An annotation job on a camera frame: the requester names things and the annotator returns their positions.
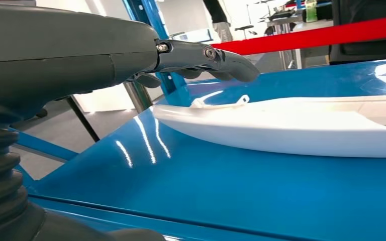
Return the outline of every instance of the desk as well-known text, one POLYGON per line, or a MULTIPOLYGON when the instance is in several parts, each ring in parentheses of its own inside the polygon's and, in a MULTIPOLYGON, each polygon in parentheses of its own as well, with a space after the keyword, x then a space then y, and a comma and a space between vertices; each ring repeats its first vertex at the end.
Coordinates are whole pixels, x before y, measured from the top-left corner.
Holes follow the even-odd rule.
MULTIPOLYGON (((298 23, 292 32, 301 32, 312 29, 326 28, 334 26, 334 21, 319 20, 312 23, 298 23)), ((329 54, 329 47, 322 46, 316 48, 295 49, 295 57, 297 60, 297 68, 302 69, 305 67, 305 60, 307 57, 324 56, 329 54)))
MULTIPOLYGON (((376 68, 386 70, 386 61, 262 74, 252 83, 196 82, 160 103, 188 106, 194 98, 216 91, 221 93, 207 103, 233 103, 243 94, 252 102, 386 94, 386 78, 379 79, 376 68)), ((265 241, 386 240, 386 159, 300 156, 217 145, 166 127, 150 110, 37 181, 34 188, 37 196, 76 204, 73 209, 68 205, 66 212, 77 213, 79 206, 104 210, 97 218, 111 223, 124 222, 116 217, 122 213, 203 227, 197 234, 186 234, 196 240, 222 240, 199 230, 230 231, 265 241)))

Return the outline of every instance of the robotic hand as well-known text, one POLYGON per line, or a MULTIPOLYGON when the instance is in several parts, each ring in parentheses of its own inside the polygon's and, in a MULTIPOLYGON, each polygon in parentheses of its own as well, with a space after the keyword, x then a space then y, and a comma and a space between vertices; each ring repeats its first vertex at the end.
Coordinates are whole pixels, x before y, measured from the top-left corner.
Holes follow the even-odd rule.
MULTIPOLYGON (((175 72, 187 79, 199 77, 207 71, 220 80, 237 79, 250 82, 259 75, 258 69, 246 58, 212 46, 177 40, 156 41, 158 64, 150 72, 175 72)), ((146 87, 159 86, 160 80, 153 75, 139 73, 131 78, 146 87)))
POLYGON ((92 14, 0 5, 0 240, 164 240, 149 230, 102 233, 27 200, 20 156, 8 147, 14 122, 51 100, 124 81, 157 87, 154 72, 195 78, 201 71, 252 81, 257 69, 245 58, 209 45, 158 40, 148 25, 92 14))

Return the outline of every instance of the green bottle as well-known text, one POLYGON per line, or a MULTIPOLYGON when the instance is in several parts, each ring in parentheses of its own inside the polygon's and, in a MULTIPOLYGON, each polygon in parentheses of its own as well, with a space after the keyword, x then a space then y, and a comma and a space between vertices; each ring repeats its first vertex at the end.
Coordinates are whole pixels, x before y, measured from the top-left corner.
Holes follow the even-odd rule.
POLYGON ((306 22, 307 23, 317 21, 316 5, 317 5, 317 0, 306 0, 306 13, 307 13, 306 22))

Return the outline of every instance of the robotic finger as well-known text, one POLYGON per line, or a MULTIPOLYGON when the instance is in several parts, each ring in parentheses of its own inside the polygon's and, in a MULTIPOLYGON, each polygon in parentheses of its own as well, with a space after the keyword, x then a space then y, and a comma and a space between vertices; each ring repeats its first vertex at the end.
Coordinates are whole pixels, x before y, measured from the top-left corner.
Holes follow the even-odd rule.
POLYGON ((207 71, 221 80, 235 78, 242 82, 251 82, 259 75, 245 57, 207 44, 159 40, 156 48, 158 65, 152 72, 176 72, 185 78, 196 78, 207 71))

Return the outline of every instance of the black metal bar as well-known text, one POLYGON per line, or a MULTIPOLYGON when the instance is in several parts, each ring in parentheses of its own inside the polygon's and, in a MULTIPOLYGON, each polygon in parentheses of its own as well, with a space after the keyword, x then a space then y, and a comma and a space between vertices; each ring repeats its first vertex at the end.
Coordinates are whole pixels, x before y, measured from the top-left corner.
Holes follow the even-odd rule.
POLYGON ((92 139, 95 142, 98 142, 100 138, 98 137, 97 133, 95 133, 94 129, 92 128, 91 124, 88 122, 86 117, 83 115, 82 110, 80 110, 79 106, 77 106, 73 97, 70 96, 69 98, 66 98, 66 100, 67 100, 67 103, 69 103, 72 110, 74 111, 74 113, 76 114, 76 116, 79 118, 80 122, 82 122, 82 125, 85 127, 86 131, 89 133, 92 139))

